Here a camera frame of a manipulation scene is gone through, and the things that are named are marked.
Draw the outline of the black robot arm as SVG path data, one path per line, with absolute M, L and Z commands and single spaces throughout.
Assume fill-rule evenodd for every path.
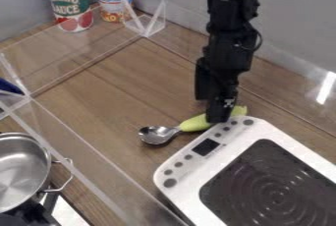
M 239 75 L 248 72 L 263 35 L 251 25 L 259 0 L 208 0 L 209 43 L 196 63 L 195 97 L 208 103 L 207 121 L 228 120 L 237 100 Z

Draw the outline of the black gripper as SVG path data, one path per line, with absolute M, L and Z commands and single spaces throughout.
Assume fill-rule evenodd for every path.
M 260 32 L 217 32 L 209 36 L 195 73 L 196 100 L 207 100 L 207 121 L 228 120 L 237 99 L 239 76 L 251 70 Z

